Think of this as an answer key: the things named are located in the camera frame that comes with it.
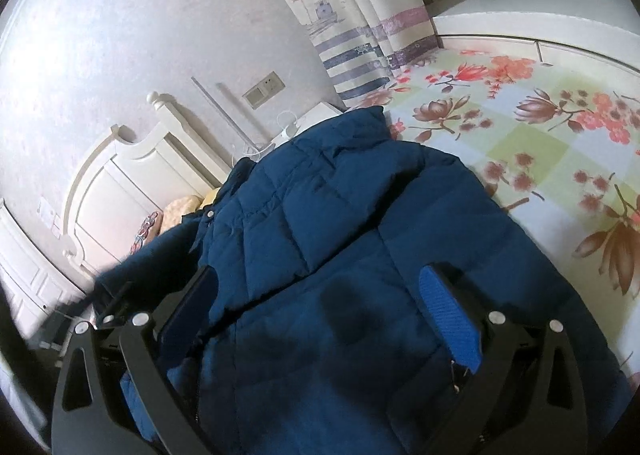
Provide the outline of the navy blue puffer jacket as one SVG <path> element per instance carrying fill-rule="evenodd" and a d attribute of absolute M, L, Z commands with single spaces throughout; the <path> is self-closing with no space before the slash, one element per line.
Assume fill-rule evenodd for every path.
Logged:
<path fill-rule="evenodd" d="M 165 374 L 225 454 L 409 454 L 457 403 L 419 291 L 425 265 L 531 333 L 570 333 L 593 438 L 628 383 L 584 302 L 453 155 L 390 136 L 383 111 L 326 120 L 240 160 L 213 204 L 96 279 L 149 311 L 200 267 L 216 296 L 163 347 Z"/>

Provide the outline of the red blue patterned cushion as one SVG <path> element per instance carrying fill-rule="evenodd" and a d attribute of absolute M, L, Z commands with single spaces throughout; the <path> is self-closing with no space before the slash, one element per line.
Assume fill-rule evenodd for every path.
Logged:
<path fill-rule="evenodd" d="M 134 236 L 134 242 L 129 249 L 130 255 L 133 255 L 142 247 L 154 241 L 154 238 L 160 233 L 162 221 L 163 212 L 161 211 L 154 211 L 143 220 L 136 236 Z"/>

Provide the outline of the peach patterned pillow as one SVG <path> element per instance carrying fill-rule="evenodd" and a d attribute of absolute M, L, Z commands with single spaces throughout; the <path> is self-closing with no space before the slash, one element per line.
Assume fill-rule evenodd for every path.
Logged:
<path fill-rule="evenodd" d="M 163 210 L 160 235 L 171 230 L 182 222 L 182 218 L 195 212 L 201 206 L 202 200 L 195 195 L 184 196 L 171 201 Z"/>

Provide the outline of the white wooden headboard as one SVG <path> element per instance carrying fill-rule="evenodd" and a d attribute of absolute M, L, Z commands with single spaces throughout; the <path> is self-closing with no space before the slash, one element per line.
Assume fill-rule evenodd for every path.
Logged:
<path fill-rule="evenodd" d="M 70 246 L 63 256 L 80 275 L 64 276 L 36 247 L 7 207 L 1 209 L 1 284 L 21 334 L 30 337 L 55 305 L 91 290 L 101 271 L 129 255 L 147 216 L 184 197 L 203 199 L 224 184 L 230 167 L 180 114 L 167 94 L 148 102 L 158 123 L 138 143 L 119 126 L 88 152 L 58 223 Z"/>

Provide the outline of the yellow pillow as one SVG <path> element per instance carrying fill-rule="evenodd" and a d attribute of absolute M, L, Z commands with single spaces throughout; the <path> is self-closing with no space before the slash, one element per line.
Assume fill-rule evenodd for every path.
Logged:
<path fill-rule="evenodd" d="M 214 188 L 210 192 L 208 192 L 200 204 L 200 209 L 204 209 L 205 207 L 213 204 L 218 195 L 218 192 L 219 192 L 219 187 Z"/>

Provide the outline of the floral bed quilt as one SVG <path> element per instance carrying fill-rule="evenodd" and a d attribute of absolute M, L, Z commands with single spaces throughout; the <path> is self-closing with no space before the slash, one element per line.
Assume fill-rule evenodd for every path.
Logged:
<path fill-rule="evenodd" d="M 527 57 L 438 50 L 356 102 L 456 155 L 582 296 L 639 380 L 639 102 Z"/>

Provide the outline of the silver desk lamp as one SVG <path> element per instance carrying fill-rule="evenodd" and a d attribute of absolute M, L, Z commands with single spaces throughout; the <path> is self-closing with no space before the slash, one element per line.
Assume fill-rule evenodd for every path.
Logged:
<path fill-rule="evenodd" d="M 205 98 L 206 102 L 209 103 L 219 114 L 219 116 L 224 119 L 224 122 L 230 126 L 230 128 L 239 135 L 240 139 L 244 142 L 245 145 L 248 146 L 248 151 L 250 155 L 255 157 L 262 157 L 270 151 L 270 144 L 265 146 L 260 146 L 256 144 L 252 138 L 234 121 L 234 119 L 228 114 L 227 111 L 222 108 L 222 106 L 215 100 L 212 94 L 210 94 L 205 86 L 201 84 L 194 76 L 190 77 L 192 84 L 195 86 L 195 89 L 200 92 L 201 96 Z"/>

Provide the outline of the white bedside table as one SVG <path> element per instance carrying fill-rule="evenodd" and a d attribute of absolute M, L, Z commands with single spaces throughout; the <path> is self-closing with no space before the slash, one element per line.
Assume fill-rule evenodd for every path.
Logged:
<path fill-rule="evenodd" d="M 335 106 L 326 102 L 321 102 L 305 112 L 304 115 L 298 116 L 300 125 L 302 126 L 302 132 L 300 133 L 305 132 L 320 122 L 332 119 L 342 114 L 343 111 L 339 110 Z"/>

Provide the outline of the white window sill bench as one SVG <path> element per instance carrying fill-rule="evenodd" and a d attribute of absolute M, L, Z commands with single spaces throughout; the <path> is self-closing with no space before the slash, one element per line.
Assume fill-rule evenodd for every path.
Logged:
<path fill-rule="evenodd" d="M 428 10 L 444 48 L 535 59 L 639 94 L 631 0 L 441 0 Z"/>

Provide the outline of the striped nautical curtain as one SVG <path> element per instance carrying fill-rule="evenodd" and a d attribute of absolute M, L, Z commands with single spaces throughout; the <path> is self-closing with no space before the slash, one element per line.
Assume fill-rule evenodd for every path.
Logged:
<path fill-rule="evenodd" d="M 353 108 L 437 46 L 423 0 L 285 0 L 334 90 Z"/>

